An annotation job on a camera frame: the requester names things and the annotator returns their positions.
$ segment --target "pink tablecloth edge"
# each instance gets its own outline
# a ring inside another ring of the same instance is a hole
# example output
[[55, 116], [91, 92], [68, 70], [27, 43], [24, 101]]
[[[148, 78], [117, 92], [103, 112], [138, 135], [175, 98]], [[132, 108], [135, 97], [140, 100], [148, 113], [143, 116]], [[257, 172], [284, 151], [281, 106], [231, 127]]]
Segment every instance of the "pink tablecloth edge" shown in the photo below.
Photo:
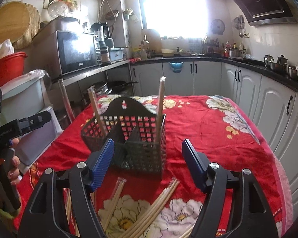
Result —
[[282, 166], [282, 164], [279, 162], [273, 151], [270, 149], [267, 141], [265, 140], [264, 136], [261, 134], [261, 132], [258, 130], [258, 128], [255, 126], [255, 124], [245, 115], [245, 113], [239, 108], [235, 102], [233, 102], [231, 99], [227, 98], [227, 100], [233, 105], [233, 107], [238, 110], [238, 112], [241, 114], [241, 116], [246, 120], [249, 127], [254, 132], [255, 136], [258, 138], [261, 146], [264, 148], [265, 152], [267, 154], [273, 155], [275, 158], [275, 165], [273, 166], [274, 176], [277, 183], [277, 189], [278, 193], [281, 196], [282, 204], [285, 207], [285, 210], [283, 209], [283, 226], [282, 226], [282, 235], [285, 234], [285, 232], [291, 227], [293, 223], [293, 206], [292, 206], [292, 197], [291, 197], [291, 190], [290, 185], [288, 182], [288, 178], [286, 176], [286, 172]]

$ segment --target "bright window light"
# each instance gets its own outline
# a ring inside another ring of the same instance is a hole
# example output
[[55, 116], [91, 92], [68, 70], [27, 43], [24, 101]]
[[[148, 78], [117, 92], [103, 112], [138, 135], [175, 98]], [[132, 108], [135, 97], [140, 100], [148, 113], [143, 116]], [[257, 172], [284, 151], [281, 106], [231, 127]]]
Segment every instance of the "bright window light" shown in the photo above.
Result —
[[205, 37], [207, 7], [205, 0], [143, 0], [147, 28], [160, 36]]

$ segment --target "black countertop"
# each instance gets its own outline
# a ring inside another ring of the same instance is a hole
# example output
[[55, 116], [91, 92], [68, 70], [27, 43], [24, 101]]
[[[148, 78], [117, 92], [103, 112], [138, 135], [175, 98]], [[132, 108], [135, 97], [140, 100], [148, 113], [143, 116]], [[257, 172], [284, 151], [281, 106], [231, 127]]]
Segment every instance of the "black countertop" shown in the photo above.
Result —
[[240, 59], [237, 60], [231, 60], [226, 58], [214, 58], [214, 57], [158, 57], [158, 58], [152, 58], [148, 59], [146, 61], [139, 61], [135, 64], [131, 64], [131, 66], [136, 65], [143, 65], [143, 64], [150, 64], [150, 63], [162, 63], [162, 62], [186, 62], [186, 61], [213, 61], [213, 62], [223, 62], [223, 63], [229, 63], [238, 67], [242, 67], [245, 69], [249, 69], [251, 71], [255, 71], [257, 73], [262, 74], [265, 77], [271, 78], [272, 80], [275, 80], [284, 86], [292, 89], [293, 91], [298, 92], [298, 81], [292, 80], [288, 75], [279, 74], [276, 72], [273, 72], [269, 67], [265, 68], [264, 62], [261, 61], [255, 61], [255, 60], [245, 60], [245, 62], [241, 62]]

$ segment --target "white cabinet door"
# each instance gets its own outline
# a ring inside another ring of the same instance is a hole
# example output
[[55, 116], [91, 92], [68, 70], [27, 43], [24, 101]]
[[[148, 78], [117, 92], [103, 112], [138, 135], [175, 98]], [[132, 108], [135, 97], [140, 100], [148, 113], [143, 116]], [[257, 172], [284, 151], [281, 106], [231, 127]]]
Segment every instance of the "white cabinet door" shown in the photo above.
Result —
[[261, 86], [261, 74], [248, 69], [239, 68], [236, 104], [250, 118], [254, 119]]
[[220, 95], [221, 63], [194, 62], [194, 95]]
[[238, 85], [237, 72], [237, 66], [222, 63], [221, 96], [228, 97], [234, 102]]
[[184, 62], [179, 69], [171, 67], [168, 62], [164, 62], [162, 65], [163, 74], [166, 76], [164, 84], [166, 95], [194, 95], [193, 62]]
[[136, 96], [158, 95], [160, 78], [163, 76], [162, 63], [151, 63], [131, 67]]
[[284, 85], [262, 76], [253, 123], [275, 151], [286, 129], [296, 93]]
[[298, 93], [288, 125], [275, 155], [282, 163], [293, 194], [294, 219], [298, 216]]

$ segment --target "blender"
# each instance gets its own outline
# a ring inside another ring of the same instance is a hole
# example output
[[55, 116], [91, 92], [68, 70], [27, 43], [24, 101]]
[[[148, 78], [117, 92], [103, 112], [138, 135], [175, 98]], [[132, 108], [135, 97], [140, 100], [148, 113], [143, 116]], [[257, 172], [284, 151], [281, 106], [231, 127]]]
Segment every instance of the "blender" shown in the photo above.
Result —
[[[104, 36], [104, 27], [106, 28], [106, 31], [108, 33], [106, 38]], [[108, 51], [108, 47], [105, 44], [105, 40], [108, 39], [109, 37], [109, 27], [107, 25], [107, 22], [94, 23], [93, 25], [91, 25], [91, 32], [98, 35], [102, 63], [109, 64], [110, 63], [109, 51]]]

